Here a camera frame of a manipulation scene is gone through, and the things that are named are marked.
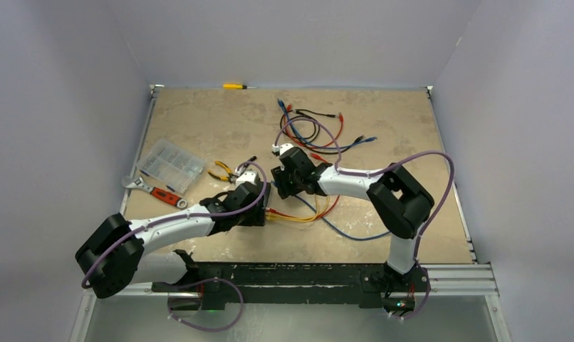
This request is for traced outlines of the black network switch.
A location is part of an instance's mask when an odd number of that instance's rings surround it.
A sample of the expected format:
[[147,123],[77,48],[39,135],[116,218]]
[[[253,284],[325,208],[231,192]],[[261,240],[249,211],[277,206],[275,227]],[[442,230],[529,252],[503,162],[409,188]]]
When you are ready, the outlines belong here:
[[247,220],[243,222],[245,227],[264,227],[266,225],[266,208],[268,197],[264,196],[254,208],[251,209]]

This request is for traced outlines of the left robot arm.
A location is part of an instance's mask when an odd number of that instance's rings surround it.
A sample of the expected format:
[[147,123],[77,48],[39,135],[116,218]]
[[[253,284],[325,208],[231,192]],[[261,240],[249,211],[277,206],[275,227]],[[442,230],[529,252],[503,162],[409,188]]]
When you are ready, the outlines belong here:
[[172,284],[179,291],[193,289],[198,270],[191,256],[178,250],[158,254],[157,250],[236,226],[258,226],[268,192],[267,182],[245,181],[173,214],[132,221],[121,214],[107,217],[75,254],[84,273],[82,288],[92,289],[99,299],[146,282]]

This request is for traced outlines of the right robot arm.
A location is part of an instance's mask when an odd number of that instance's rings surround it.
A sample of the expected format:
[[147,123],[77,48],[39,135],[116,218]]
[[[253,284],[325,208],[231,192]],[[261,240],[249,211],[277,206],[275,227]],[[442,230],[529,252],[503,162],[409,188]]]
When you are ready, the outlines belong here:
[[290,143],[274,145],[272,153],[281,163],[271,170],[281,198],[305,192],[370,202],[392,235],[385,270],[387,285],[401,290],[412,282],[417,241],[434,199],[403,166],[391,164],[382,171],[342,169],[328,162],[316,165],[300,147]]

